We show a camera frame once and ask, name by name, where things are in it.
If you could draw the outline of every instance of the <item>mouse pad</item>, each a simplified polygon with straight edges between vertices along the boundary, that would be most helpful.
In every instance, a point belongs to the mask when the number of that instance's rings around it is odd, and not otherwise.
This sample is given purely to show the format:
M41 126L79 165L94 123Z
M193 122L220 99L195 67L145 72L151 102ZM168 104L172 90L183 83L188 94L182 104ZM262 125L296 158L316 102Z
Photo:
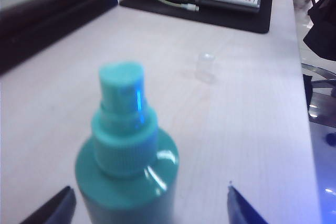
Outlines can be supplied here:
M272 0L261 0L260 11L256 14L209 6L200 6L199 12L190 12L162 4L157 0L122 0L120 5L259 34L268 33L272 10Z

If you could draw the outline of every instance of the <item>white cable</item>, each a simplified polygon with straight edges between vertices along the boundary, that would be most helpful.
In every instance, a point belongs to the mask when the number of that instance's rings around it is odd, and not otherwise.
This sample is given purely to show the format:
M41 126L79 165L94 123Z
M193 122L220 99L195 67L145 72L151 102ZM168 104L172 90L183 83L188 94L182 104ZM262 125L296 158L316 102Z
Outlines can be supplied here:
M157 0L157 1L160 1L161 3L166 4L166 5L190 10L190 11L193 11L193 12L198 12L198 10L199 10L199 7L197 5L194 5L194 4L177 4L177 3L173 3L173 2L170 2L170 1L167 1L167 0Z

